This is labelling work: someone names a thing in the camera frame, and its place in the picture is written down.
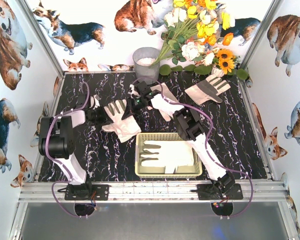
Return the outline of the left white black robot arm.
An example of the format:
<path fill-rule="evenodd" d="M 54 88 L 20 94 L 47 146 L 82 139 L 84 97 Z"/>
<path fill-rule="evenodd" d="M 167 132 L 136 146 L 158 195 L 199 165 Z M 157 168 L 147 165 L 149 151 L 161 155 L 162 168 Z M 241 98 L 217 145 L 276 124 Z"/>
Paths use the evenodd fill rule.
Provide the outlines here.
<path fill-rule="evenodd" d="M 73 186 L 87 181 L 87 173 L 75 156 L 74 128 L 85 123 L 99 127 L 113 123 L 100 99 L 97 94 L 80 95 L 75 109 L 43 117 L 40 122 L 39 153 L 56 163 Z"/>

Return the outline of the white glove green fingertips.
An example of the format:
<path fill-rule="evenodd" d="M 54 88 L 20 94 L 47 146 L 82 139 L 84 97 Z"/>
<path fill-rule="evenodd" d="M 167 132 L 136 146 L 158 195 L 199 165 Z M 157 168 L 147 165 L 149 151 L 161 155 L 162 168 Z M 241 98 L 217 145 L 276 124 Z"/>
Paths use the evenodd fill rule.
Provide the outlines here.
<path fill-rule="evenodd" d="M 122 119 L 126 108 L 127 101 L 125 99 L 110 102 L 104 107 L 105 112 L 113 123 L 102 126 L 102 130 L 105 132 L 115 132 L 121 143 L 128 141 L 141 132 L 141 128 L 133 115 Z"/>

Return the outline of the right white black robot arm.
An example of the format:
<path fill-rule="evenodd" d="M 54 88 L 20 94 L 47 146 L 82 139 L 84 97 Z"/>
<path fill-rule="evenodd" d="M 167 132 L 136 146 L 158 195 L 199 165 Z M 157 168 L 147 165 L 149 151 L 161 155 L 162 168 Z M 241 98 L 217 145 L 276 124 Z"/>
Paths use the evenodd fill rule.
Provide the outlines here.
<path fill-rule="evenodd" d="M 173 101 L 163 94 L 163 87 L 160 90 L 151 90 L 145 81 L 141 80 L 132 82 L 128 93 L 130 97 L 127 100 L 124 118 L 145 107 L 164 112 L 173 119 L 179 137 L 191 146 L 207 170 L 212 182 L 212 187 L 207 192 L 221 198 L 232 189 L 235 185 L 234 176 L 222 165 L 209 145 L 197 108 Z"/>

